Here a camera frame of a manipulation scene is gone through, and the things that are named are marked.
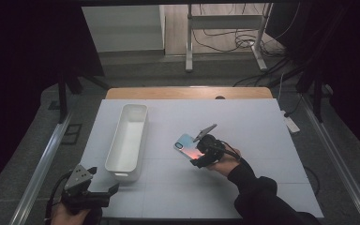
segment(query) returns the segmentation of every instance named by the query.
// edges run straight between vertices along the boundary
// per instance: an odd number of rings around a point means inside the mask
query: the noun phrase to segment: white wall
[[[83,7],[97,51],[162,50],[159,6]]]

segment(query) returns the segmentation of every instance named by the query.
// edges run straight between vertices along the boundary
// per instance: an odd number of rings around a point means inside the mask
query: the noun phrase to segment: human hand
[[[62,203],[59,203],[52,215],[52,225],[82,225],[89,212],[90,209],[85,209],[77,215],[72,215]]]
[[[225,144],[226,150],[235,151],[239,156],[241,156],[241,152],[238,149],[231,149],[227,144]],[[230,156],[228,154],[224,154],[223,157],[216,163],[213,163],[206,168],[210,171],[217,171],[224,175],[225,177],[240,164],[239,160],[235,157]]]

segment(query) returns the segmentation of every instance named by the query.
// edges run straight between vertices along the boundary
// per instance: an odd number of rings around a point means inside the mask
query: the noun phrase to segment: smartphone
[[[197,143],[194,142],[194,138],[188,134],[183,134],[177,142],[174,143],[173,148],[188,159],[198,159],[203,156],[200,150],[198,150]]]

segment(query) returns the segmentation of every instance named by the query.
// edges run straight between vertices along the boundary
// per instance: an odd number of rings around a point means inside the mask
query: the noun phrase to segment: power strip
[[[288,130],[291,134],[296,134],[300,132],[300,128],[294,123],[294,121],[291,119],[291,117],[285,117],[285,111],[281,111],[283,115],[283,121],[286,124],[286,127],[288,127]]]

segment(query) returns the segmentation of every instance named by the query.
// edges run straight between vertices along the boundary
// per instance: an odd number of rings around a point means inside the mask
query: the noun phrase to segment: black sleeve
[[[302,217],[277,196],[277,183],[267,177],[256,178],[250,166],[238,165],[228,179],[237,185],[235,208],[250,224],[305,224]]]

